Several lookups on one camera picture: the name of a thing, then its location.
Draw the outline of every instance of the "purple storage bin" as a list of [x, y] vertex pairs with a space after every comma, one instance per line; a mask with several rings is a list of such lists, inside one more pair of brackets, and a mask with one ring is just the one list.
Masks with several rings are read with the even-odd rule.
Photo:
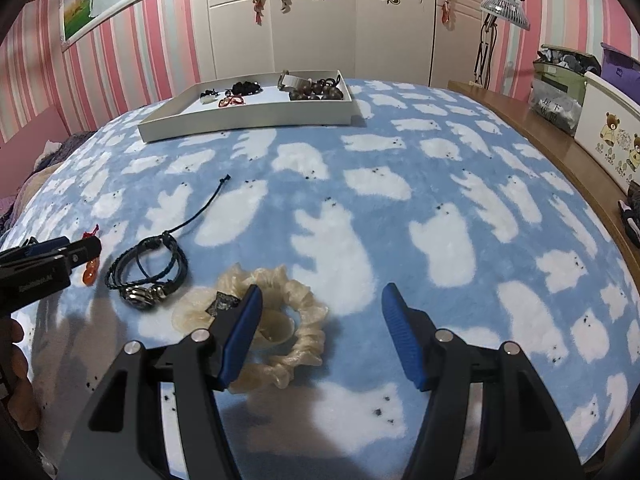
[[640, 104], [640, 62], [602, 43], [602, 78]]

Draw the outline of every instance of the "beige scrunchie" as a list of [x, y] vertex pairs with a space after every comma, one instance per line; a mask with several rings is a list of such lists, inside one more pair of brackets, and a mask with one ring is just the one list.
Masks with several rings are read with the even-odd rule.
[[[327, 307], [316, 300], [308, 286], [287, 277], [285, 266], [276, 269], [242, 270], [239, 264], [226, 270], [216, 282], [207, 301], [181, 301], [172, 314], [172, 325], [183, 334], [198, 328], [208, 328], [213, 322], [207, 312], [217, 291], [242, 298], [251, 285], [258, 285], [262, 292], [262, 317], [255, 332], [251, 349], [263, 349], [284, 343], [293, 335], [297, 341], [291, 352], [285, 356], [270, 356], [268, 364], [246, 362], [238, 380], [229, 390], [239, 394], [256, 390], [267, 384], [286, 388], [293, 379], [293, 370], [300, 365], [319, 366], [324, 351], [322, 324], [327, 315]], [[298, 329], [295, 322], [283, 311], [288, 305], [300, 315]]]

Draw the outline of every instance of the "wardrobe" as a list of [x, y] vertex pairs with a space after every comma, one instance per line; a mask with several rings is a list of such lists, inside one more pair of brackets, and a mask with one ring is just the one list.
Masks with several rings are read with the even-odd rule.
[[482, 0], [192, 0], [205, 80], [281, 70], [445, 87], [473, 78]]

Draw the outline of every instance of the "wooden ledge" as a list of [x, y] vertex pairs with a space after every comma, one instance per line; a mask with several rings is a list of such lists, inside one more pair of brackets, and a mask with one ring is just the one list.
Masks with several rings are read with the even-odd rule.
[[567, 177], [611, 234], [640, 289], [640, 250], [626, 237], [618, 211], [618, 200], [624, 200], [625, 193], [604, 168], [569, 135], [530, 110], [527, 103], [455, 81], [449, 82], [449, 89], [492, 110]]

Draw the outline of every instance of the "human hand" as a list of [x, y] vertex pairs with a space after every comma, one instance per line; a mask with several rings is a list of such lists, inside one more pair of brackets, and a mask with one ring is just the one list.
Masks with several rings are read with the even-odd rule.
[[[11, 320], [11, 341], [19, 343], [24, 339], [24, 330], [15, 319]], [[18, 377], [14, 393], [9, 398], [7, 410], [23, 431], [35, 430], [40, 423], [40, 409], [33, 395], [33, 387], [27, 378], [29, 363], [15, 344], [12, 345], [11, 366]]]

